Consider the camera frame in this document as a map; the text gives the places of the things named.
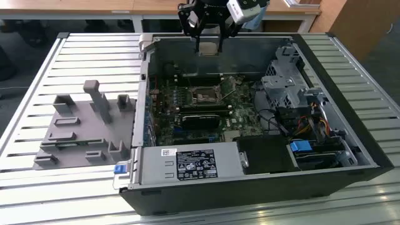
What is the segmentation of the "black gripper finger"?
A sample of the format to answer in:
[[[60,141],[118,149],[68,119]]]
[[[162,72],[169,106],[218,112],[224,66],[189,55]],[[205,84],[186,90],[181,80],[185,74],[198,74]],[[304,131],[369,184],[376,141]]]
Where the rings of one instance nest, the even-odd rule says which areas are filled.
[[[194,39],[194,53],[198,52],[200,47],[200,24],[198,15],[201,3],[180,3],[177,6],[177,15],[182,33]]]
[[[222,52],[222,41],[229,37],[236,37],[241,25],[234,23],[230,15],[222,13],[217,15],[217,22],[220,26],[218,52]]]

